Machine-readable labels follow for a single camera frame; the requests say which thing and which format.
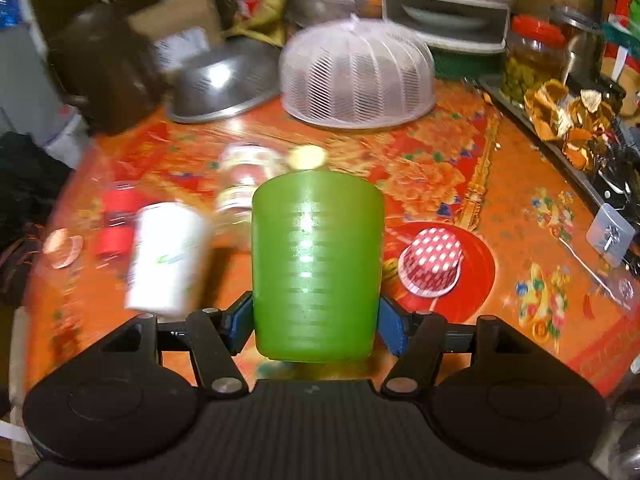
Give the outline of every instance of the metal colander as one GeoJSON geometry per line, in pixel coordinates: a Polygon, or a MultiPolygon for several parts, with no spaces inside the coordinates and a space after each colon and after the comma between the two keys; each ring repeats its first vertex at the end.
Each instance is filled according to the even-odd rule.
{"type": "Polygon", "coordinates": [[[252,38],[229,38],[188,60],[175,77],[168,115],[177,123],[232,117],[280,93],[280,49],[252,38]]]}
{"type": "Polygon", "coordinates": [[[382,20],[309,28],[280,57],[282,105],[307,123],[379,128],[433,108],[433,57],[412,30],[382,20]]]}

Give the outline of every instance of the black plastic bag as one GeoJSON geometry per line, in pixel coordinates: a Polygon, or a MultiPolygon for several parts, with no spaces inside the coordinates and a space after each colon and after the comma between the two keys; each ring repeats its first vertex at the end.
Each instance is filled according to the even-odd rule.
{"type": "Polygon", "coordinates": [[[47,219],[71,170],[31,137],[0,136],[0,303],[18,307],[47,219]]]}

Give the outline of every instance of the pickle jar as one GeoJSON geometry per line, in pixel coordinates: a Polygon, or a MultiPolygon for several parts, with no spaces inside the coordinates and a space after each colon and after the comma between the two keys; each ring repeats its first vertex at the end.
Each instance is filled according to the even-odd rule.
{"type": "Polygon", "coordinates": [[[507,36],[502,93],[521,103],[528,89],[559,78],[565,44],[562,31],[555,25],[525,14],[514,16],[507,36]]]}

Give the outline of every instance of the white paper cup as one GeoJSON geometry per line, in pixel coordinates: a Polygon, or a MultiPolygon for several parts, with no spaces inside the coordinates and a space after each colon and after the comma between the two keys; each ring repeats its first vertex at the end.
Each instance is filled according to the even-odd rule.
{"type": "Polygon", "coordinates": [[[202,290],[209,223],[177,202],[142,208],[137,220],[125,308],[184,317],[202,290]]]}

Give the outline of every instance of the red plate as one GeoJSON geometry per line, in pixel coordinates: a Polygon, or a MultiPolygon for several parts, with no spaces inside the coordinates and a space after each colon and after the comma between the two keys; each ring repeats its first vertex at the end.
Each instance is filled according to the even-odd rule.
{"type": "Polygon", "coordinates": [[[433,310],[442,314],[452,323],[464,323],[482,306],[489,296],[495,279],[495,261],[486,244],[469,231],[437,222],[409,222],[388,228],[385,234],[385,272],[382,293],[392,296],[409,312],[433,310]],[[452,231],[460,240],[464,260],[460,279],[451,292],[436,298],[420,298],[411,294],[400,282],[397,273],[392,272],[393,259],[396,260],[404,249],[423,229],[444,227],[452,231]]]}

